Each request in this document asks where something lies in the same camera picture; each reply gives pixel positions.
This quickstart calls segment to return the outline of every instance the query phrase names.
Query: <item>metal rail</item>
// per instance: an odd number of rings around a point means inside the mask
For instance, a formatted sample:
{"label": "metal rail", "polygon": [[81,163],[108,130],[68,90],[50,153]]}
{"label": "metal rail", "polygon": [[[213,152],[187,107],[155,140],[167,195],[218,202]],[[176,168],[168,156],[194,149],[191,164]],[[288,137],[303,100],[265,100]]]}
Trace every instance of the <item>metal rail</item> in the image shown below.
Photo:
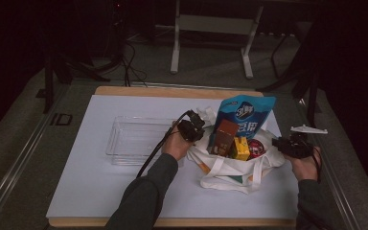
{"label": "metal rail", "polygon": [[25,144],[25,147],[20,151],[19,155],[17,156],[14,163],[11,165],[10,169],[7,171],[5,176],[0,182],[0,211],[2,207],[5,205],[9,195],[11,194],[16,182],[18,181],[20,175],[23,173],[29,159],[35,152],[35,147],[40,141],[41,136],[44,133],[44,129],[47,125],[49,125],[54,111],[60,102],[60,99],[65,95],[68,90],[68,85],[61,84],[57,88],[57,98],[54,101],[51,109],[46,113],[43,114],[40,121],[36,125],[31,137]]}
{"label": "metal rail", "polygon": [[[303,121],[307,120],[307,109],[304,105],[301,105],[298,109],[300,112],[301,119]],[[343,192],[342,186],[339,183],[338,178],[334,172],[334,168],[331,165],[330,159],[328,158],[328,153],[326,150],[326,145],[320,141],[315,135],[312,136],[314,143],[321,147],[321,160],[323,162],[322,172],[325,176],[327,183],[329,184],[331,193],[333,194],[333,199],[339,209],[339,212],[345,222],[347,229],[357,230],[360,226],[357,222],[357,218],[349,204],[345,193]]]}

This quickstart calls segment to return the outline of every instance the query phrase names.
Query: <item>white tote bag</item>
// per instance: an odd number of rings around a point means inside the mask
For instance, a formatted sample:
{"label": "white tote bag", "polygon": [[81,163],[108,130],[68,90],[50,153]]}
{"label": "white tote bag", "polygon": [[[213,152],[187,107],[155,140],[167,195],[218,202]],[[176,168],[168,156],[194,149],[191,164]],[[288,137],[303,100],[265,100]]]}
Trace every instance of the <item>white tote bag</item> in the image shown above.
{"label": "white tote bag", "polygon": [[188,157],[206,173],[200,180],[203,188],[234,190],[245,194],[259,190],[262,178],[273,168],[285,163],[285,158],[271,145],[275,136],[262,128],[253,139],[262,143],[265,153],[248,161],[241,161],[209,154],[209,135],[195,143],[188,151]]}

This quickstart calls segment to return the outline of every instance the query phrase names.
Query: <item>blue snack bag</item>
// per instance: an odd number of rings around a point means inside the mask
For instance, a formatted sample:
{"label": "blue snack bag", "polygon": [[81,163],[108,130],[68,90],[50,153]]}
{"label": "blue snack bag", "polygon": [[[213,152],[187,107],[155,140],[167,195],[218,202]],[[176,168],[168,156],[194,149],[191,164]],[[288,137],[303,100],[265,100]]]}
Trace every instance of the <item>blue snack bag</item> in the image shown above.
{"label": "blue snack bag", "polygon": [[220,122],[225,119],[239,125],[237,136],[252,139],[267,119],[276,102],[275,97],[253,97],[238,95],[225,99],[220,104],[214,133]]}

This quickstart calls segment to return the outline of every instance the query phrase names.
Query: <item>transparent tray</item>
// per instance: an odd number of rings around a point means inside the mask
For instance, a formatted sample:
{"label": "transparent tray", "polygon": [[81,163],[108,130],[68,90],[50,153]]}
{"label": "transparent tray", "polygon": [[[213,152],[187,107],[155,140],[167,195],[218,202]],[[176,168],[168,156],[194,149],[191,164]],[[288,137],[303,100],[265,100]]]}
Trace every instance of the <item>transparent tray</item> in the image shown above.
{"label": "transparent tray", "polygon": [[[169,130],[174,119],[116,117],[106,154],[114,165],[143,165]],[[151,164],[159,157],[154,156]]]}

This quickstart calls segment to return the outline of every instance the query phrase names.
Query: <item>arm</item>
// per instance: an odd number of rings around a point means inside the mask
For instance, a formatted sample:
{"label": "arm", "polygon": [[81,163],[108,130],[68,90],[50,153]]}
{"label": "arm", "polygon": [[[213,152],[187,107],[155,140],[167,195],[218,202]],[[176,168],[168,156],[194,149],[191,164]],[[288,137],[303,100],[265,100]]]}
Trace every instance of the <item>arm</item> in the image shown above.
{"label": "arm", "polygon": [[106,229],[152,229],[164,196],[178,171],[177,161],[193,143],[185,141],[177,130],[167,139],[162,153],[146,176],[133,180],[126,188],[119,208],[109,219]]}
{"label": "arm", "polygon": [[[314,157],[321,164],[319,148]],[[291,162],[292,171],[298,180],[298,216],[296,229],[332,229],[329,226],[328,207],[318,183],[318,173],[312,157],[296,159],[285,155]]]}

